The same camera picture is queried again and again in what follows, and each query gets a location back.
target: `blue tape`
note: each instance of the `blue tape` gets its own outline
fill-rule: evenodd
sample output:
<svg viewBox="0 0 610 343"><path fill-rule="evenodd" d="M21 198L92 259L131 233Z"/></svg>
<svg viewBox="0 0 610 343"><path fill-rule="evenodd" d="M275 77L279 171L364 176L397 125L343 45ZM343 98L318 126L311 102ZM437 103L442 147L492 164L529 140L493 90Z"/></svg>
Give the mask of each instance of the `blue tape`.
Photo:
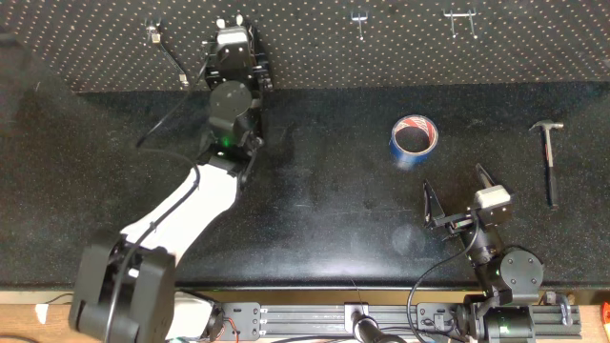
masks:
<svg viewBox="0 0 610 343"><path fill-rule="evenodd" d="M429 146L424 151L406 151L397 143L397 133L405 128L418 128L428 135ZM398 120L392 128L390 151L396 160L396 165L409 170L417 163L425 160L438 142L438 130L435 124L422 115L409 115Z"/></svg>

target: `black table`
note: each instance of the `black table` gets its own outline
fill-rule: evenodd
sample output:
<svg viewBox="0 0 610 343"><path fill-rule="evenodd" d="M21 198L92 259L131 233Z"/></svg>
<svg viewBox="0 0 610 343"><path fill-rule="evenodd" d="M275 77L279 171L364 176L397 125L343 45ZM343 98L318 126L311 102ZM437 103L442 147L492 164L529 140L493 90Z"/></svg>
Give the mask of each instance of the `black table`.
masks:
<svg viewBox="0 0 610 343"><path fill-rule="evenodd" d="M97 230L119 232L179 185L188 167L134 150L181 93L72 95L53 83L28 91L3 143L0 286L68 288ZM194 157L207 94L194 96L150 146ZM610 87L602 83L458 85L275 91L265 99L266 146L234 206L178 266L198 289L400 289L458 252L425 231L422 181L447 213L480 189L476 163L516 192L500 230L545 262L545 287L608 288ZM412 171L392 165L392 126L431 118L439 142ZM560 208L546 204L540 119L553 131ZM435 289L471 289L461 259L430 275Z"/></svg>

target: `pegboard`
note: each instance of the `pegboard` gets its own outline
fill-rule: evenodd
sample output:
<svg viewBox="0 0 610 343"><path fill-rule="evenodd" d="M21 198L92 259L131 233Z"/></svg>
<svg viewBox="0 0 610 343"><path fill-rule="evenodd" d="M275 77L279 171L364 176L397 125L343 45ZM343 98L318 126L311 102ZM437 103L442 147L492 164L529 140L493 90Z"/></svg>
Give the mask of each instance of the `pegboard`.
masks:
<svg viewBox="0 0 610 343"><path fill-rule="evenodd" d="M144 21L194 79L199 47L218 17L242 13L258 28L274 87L610 80L610 2L11 0L0 24L74 91L175 91L178 76L147 44ZM468 18L443 11L476 10ZM352 13L368 14L358 24ZM206 86L201 82L199 88Z"/></svg>

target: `wooden floor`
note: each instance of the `wooden floor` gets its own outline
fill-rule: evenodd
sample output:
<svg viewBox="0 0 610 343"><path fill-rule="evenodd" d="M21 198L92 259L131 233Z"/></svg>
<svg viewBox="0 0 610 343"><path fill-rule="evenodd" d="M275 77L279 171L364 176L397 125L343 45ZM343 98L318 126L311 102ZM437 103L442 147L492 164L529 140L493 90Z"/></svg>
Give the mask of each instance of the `wooden floor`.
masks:
<svg viewBox="0 0 610 343"><path fill-rule="evenodd" d="M96 342L68 327L70 305L49 305L46 324L40 323L35 305L0 305L0 335L14 334L37 342ZM580 306L582 340L539 340L558 343L608 343L601 325L600 306ZM0 342L14 340L1 339Z"/></svg>

